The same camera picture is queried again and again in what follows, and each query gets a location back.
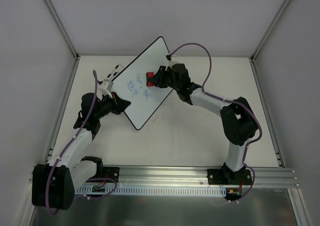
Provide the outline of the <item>white whiteboard with black rim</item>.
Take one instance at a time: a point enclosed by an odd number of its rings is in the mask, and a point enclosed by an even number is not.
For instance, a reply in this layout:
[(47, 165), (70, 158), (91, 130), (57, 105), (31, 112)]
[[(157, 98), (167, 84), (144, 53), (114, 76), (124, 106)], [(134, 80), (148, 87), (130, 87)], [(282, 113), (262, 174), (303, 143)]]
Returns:
[(159, 36), (112, 80), (112, 91), (131, 102), (124, 114), (136, 130), (146, 124), (172, 91), (170, 87), (147, 86), (147, 73), (167, 66), (169, 53), (165, 39)]

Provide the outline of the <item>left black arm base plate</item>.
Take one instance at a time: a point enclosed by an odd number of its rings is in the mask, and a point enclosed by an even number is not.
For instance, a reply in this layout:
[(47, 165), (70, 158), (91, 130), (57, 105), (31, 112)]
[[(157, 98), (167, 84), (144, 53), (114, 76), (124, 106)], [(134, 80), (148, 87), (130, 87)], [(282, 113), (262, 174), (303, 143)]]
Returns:
[(118, 183), (120, 176), (120, 168), (116, 166), (104, 166), (102, 176), (103, 178), (109, 178)]

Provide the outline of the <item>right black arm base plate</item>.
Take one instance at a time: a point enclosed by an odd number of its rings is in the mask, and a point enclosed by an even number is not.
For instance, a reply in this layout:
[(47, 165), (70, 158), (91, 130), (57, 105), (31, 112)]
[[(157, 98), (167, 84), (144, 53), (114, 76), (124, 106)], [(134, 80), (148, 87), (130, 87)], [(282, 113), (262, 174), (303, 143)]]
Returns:
[(240, 185), (249, 186), (252, 184), (251, 171), (249, 169), (241, 169), (237, 172), (223, 169), (208, 169), (207, 180), (209, 185)]

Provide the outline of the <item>red and black eraser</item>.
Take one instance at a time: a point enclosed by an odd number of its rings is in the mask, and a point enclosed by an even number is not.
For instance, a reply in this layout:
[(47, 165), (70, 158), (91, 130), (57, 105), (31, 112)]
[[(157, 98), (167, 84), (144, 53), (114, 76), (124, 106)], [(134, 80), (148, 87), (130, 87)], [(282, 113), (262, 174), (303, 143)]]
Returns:
[(154, 84), (154, 73), (153, 72), (147, 72), (146, 73), (146, 86), (147, 87), (154, 87), (155, 84)]

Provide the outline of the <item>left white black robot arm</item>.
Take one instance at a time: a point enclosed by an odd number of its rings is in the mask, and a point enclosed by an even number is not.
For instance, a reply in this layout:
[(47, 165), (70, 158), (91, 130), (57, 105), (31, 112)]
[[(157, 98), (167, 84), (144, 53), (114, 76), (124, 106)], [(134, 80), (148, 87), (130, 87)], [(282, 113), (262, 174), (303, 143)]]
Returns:
[(38, 163), (33, 169), (31, 202), (34, 206), (67, 210), (76, 190), (87, 180), (102, 180), (102, 159), (82, 154), (98, 134), (100, 120), (109, 113), (119, 115), (130, 105), (130, 101), (121, 99), (115, 92), (102, 99), (93, 92), (81, 97), (81, 109), (66, 145), (45, 164)]

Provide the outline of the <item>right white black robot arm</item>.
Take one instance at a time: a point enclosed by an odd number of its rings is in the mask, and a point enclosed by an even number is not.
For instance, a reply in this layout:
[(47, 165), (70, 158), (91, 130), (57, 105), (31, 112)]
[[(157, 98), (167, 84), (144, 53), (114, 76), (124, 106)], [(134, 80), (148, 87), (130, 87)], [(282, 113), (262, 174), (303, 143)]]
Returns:
[(183, 63), (160, 66), (156, 73), (146, 73), (146, 85), (172, 88), (181, 101), (204, 108), (221, 118), (224, 135), (229, 141), (228, 154), (221, 168), (209, 176), (210, 184), (236, 185), (246, 179), (248, 144), (259, 126), (245, 98), (229, 100), (204, 92), (199, 84), (191, 81)]

